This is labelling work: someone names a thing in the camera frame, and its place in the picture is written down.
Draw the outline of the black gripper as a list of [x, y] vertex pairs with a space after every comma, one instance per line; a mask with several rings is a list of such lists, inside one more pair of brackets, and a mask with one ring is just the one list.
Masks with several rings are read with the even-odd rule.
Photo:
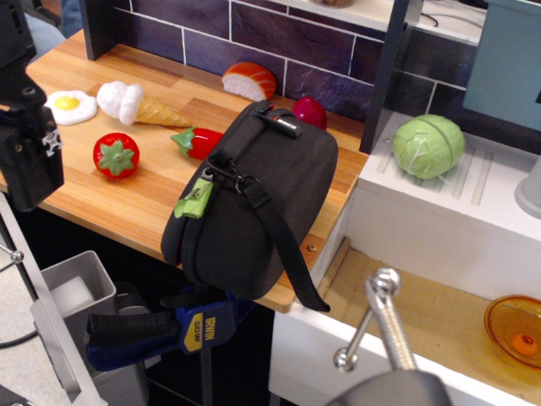
[[45, 92], [26, 73], [35, 55], [20, 1], [1, 1], [1, 104], [17, 108], [1, 112], [1, 173], [21, 212], [32, 211], [64, 184], [59, 130], [51, 110], [41, 107]]

